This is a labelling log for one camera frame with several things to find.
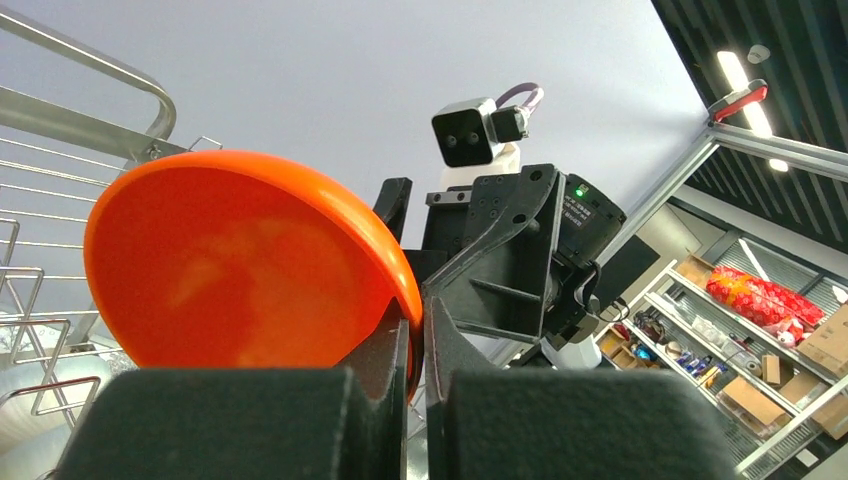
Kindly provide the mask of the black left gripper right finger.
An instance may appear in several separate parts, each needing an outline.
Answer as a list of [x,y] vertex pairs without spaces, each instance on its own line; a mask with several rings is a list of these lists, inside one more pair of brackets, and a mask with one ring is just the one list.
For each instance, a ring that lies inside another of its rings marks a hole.
[[714,408],[661,370],[502,369],[424,307],[433,479],[731,479]]

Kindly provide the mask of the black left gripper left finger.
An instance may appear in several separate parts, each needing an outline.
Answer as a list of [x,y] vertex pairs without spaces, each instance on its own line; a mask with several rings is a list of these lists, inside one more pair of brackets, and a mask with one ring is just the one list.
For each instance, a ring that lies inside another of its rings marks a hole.
[[60,479],[402,479],[409,326],[391,303],[327,369],[143,369],[116,377]]

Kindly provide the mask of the orange plastic bowl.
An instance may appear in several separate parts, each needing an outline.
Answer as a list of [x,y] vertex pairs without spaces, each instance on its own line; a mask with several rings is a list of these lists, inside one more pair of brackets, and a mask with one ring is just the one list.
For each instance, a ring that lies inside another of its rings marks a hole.
[[332,367],[397,306],[408,389],[420,380],[422,301],[399,242],[297,162],[206,150],[138,166],[92,207],[83,259],[97,310],[142,368]]

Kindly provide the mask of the stainless steel dish rack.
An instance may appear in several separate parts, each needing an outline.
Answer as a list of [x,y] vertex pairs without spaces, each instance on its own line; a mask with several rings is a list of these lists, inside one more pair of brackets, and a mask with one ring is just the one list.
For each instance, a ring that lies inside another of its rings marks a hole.
[[1,89],[1,475],[51,479],[100,392],[134,362],[103,322],[83,267],[99,195],[128,170],[180,152],[176,107],[144,72],[8,7],[1,71],[79,81],[53,102]]

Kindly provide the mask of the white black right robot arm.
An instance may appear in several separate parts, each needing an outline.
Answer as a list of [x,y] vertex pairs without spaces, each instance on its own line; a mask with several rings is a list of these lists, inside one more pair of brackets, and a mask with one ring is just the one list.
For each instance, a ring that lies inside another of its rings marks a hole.
[[597,313],[598,256],[626,221],[590,182],[552,164],[488,174],[428,194],[422,246],[405,255],[462,331],[534,343],[571,340]]

